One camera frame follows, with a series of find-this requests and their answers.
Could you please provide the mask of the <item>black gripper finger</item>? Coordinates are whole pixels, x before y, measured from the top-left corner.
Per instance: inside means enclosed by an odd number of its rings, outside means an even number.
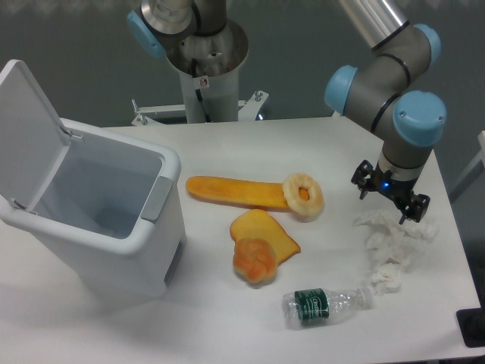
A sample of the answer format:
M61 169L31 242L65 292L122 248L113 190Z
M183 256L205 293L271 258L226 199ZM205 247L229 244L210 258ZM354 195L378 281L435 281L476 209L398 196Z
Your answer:
M356 169L351 178L351 183L356 185L360 191L359 199L363 200L369 192L374 191L374 168L373 165L364 160Z
M397 208L401 212L399 224L405 221L414 221L419 223L426 215L428 206L430 204L430 197L424 194L410 193L397 202Z

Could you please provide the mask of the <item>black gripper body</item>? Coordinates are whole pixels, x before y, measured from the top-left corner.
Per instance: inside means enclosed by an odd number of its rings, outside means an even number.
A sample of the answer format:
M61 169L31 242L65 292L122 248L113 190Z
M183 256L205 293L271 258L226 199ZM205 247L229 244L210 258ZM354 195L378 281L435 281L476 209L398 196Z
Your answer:
M406 207L411 202L413 189L417 179L395 180L392 179L393 173L388 170L383 172L379 166L374 173L374 185L376 191L394 202L396 207Z

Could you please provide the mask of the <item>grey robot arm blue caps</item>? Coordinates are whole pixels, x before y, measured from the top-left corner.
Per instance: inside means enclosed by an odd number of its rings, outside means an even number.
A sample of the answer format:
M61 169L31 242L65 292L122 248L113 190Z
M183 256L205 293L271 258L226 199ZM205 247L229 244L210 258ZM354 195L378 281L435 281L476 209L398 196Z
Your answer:
M362 70L346 65L330 78L324 101L383 141L377 164L362 162L352 176L362 196L391 200L403 220L420 221L430 199L415 184L443 133L447 111L433 93L410 90L441 52L437 33L411 25L390 1L342 1L374 60ZM180 77L189 123L238 121L239 68L249 41L227 17L223 1L144 1L127 15L134 39L166 58Z

